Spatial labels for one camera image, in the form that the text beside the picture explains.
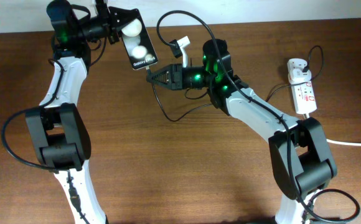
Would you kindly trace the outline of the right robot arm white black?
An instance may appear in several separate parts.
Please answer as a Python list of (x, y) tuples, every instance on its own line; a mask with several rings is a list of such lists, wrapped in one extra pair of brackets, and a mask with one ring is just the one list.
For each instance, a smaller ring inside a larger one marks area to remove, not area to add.
[(147, 71), (153, 86), (170, 90), (206, 88), (214, 107), (236, 118), (269, 145), (274, 179), (282, 191), (281, 205), (269, 223), (339, 223), (314, 213), (317, 198), (328, 191), (337, 167), (323, 127), (314, 118), (300, 120), (271, 106), (234, 75), (225, 40), (208, 40), (203, 64), (170, 64)]

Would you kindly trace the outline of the black smartphone with lit screen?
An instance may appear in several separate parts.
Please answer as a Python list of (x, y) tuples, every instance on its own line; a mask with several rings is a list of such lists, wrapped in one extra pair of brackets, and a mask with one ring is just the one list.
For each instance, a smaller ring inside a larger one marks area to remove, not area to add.
[(121, 38), (133, 70), (140, 70), (158, 62), (150, 36), (140, 12), (132, 10), (130, 21), (121, 29)]

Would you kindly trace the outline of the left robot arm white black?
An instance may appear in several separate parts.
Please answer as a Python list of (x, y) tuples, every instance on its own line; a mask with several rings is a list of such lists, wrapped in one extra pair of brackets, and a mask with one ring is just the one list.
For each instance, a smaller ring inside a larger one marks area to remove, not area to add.
[(137, 9), (108, 6), (106, 1), (96, 1), (95, 7), (96, 16), (91, 16), (87, 7), (66, 0), (48, 4), (54, 76), (40, 105), (26, 111), (39, 165), (59, 181), (75, 223), (108, 223), (90, 177), (90, 137), (77, 110), (82, 84), (94, 65), (89, 44), (118, 42), (121, 30), (140, 17)]

